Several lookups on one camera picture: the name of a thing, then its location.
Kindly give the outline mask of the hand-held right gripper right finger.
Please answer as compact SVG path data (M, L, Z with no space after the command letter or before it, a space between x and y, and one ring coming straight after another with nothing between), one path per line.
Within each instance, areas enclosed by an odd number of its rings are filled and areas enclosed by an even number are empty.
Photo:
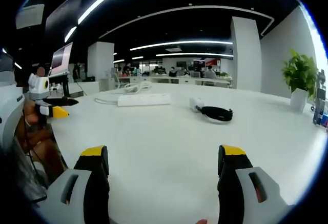
M218 150L218 223L279 223L291 212L279 184L245 151L221 145Z

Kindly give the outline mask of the person's left hand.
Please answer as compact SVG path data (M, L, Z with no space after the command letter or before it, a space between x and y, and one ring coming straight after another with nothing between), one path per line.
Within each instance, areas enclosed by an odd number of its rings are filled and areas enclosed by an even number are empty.
M27 132L48 130L47 117L37 111L34 101L25 101L24 114Z

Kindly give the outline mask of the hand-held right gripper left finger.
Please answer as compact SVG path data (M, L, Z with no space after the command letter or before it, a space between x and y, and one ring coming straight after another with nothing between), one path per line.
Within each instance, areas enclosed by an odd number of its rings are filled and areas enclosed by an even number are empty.
M48 188L38 212L45 223L110 223L107 147L84 150Z

